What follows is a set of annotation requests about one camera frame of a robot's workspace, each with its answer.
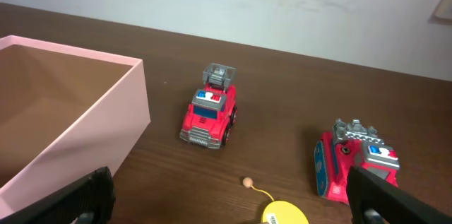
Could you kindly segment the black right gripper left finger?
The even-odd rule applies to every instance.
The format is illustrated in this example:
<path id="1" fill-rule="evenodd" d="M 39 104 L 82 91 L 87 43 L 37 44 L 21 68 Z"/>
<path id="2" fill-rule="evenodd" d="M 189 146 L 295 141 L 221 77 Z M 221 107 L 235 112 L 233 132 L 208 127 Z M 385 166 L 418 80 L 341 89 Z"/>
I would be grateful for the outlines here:
<path id="1" fill-rule="evenodd" d="M 112 174 L 101 167 L 2 218 L 1 224 L 107 224 L 115 201 Z"/>

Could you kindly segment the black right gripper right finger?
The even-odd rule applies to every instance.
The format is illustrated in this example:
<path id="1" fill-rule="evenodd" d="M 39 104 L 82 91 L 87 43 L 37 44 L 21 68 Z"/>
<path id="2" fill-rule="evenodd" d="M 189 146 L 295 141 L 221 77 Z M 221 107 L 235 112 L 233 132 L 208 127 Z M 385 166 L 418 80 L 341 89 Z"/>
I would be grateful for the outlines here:
<path id="1" fill-rule="evenodd" d="M 353 224 L 450 223 L 451 217 L 405 193 L 363 167 L 351 167 L 347 197 Z"/>

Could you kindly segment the red toy tank vehicle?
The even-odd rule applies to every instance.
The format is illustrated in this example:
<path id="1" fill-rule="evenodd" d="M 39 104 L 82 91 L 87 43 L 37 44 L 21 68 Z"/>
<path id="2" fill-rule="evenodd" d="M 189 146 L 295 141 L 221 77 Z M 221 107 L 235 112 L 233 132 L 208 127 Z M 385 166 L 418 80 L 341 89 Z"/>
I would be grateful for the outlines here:
<path id="1" fill-rule="evenodd" d="M 364 127 L 358 119 L 350 123 L 337 119 L 330 131 L 322 133 L 314 149 L 314 164 L 317 193 L 331 201 L 348 203 L 347 175 L 354 166 L 398 185 L 396 151 L 378 137 L 374 127 Z"/>

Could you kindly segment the red toy fire truck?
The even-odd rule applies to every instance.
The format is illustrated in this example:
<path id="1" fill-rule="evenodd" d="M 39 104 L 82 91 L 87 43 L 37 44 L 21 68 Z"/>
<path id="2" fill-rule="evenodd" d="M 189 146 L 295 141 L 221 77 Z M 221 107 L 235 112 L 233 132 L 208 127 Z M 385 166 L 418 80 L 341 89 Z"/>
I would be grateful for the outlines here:
<path id="1" fill-rule="evenodd" d="M 211 63 L 203 70 L 203 84 L 188 106 L 179 132 L 181 140 L 211 149 L 226 145 L 237 119 L 237 70 Z"/>

